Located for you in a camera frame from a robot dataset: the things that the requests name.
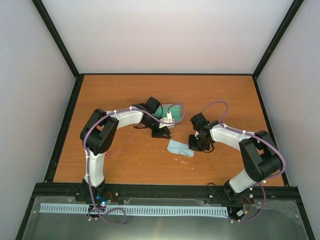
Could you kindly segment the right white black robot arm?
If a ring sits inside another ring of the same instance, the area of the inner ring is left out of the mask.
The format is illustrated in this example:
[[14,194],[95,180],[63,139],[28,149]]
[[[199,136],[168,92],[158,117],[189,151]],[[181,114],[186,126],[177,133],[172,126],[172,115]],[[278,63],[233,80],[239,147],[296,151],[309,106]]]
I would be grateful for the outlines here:
[[249,132],[227,126],[216,120],[209,122],[202,113],[194,115],[190,122],[195,130],[188,137],[188,148],[211,153],[214,143],[222,143],[240,151],[244,169],[224,184],[223,195],[230,203],[250,187],[260,183],[285,167],[281,156],[268,132]]

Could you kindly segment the grey felt glasses case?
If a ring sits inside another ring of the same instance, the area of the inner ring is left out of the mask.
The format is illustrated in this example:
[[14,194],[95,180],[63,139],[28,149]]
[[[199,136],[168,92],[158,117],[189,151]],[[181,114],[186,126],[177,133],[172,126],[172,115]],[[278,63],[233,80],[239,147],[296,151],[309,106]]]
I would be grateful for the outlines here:
[[[171,104],[161,104],[156,112],[154,113],[154,116],[157,117],[162,122],[168,122],[167,118],[167,112]],[[177,122],[181,120],[181,106],[180,105],[174,105],[169,110],[171,112],[172,121]]]

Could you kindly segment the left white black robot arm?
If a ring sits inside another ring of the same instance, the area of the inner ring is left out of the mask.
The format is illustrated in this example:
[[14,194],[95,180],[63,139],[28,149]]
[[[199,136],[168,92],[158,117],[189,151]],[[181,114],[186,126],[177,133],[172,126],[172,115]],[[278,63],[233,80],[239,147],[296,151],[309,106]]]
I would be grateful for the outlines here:
[[104,195],[105,177],[103,173],[105,155],[112,145],[117,129],[129,125],[142,124],[151,130],[152,138],[170,139],[171,132],[165,119],[156,115],[164,108],[154,97],[146,103],[139,103],[125,109],[104,111],[94,110],[80,133],[80,139],[86,155],[86,170],[83,182],[87,184],[86,195],[92,201],[99,201]]

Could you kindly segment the light blue cleaning cloth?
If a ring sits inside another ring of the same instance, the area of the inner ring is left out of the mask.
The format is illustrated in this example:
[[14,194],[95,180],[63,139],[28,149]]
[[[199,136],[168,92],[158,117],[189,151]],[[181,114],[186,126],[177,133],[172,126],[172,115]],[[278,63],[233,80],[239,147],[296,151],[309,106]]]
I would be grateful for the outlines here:
[[172,139],[168,142],[167,150],[172,154],[182,155],[189,158],[192,158],[195,155],[195,152],[189,149],[187,144]]

